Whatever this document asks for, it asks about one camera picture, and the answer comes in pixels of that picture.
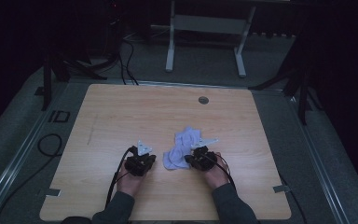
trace crumpled cloth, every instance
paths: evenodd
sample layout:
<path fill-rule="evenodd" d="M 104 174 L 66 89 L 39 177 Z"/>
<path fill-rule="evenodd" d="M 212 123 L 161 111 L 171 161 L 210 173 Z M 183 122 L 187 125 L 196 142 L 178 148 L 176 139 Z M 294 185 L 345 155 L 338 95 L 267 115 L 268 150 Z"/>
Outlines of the crumpled cloth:
<path fill-rule="evenodd" d="M 189 169 L 190 165 L 185 161 L 185 155 L 191 155 L 191 145 L 199 142 L 200 138 L 201 130 L 189 126 L 181 133 L 176 133 L 175 146 L 163 154 L 164 167 L 169 170 Z"/>

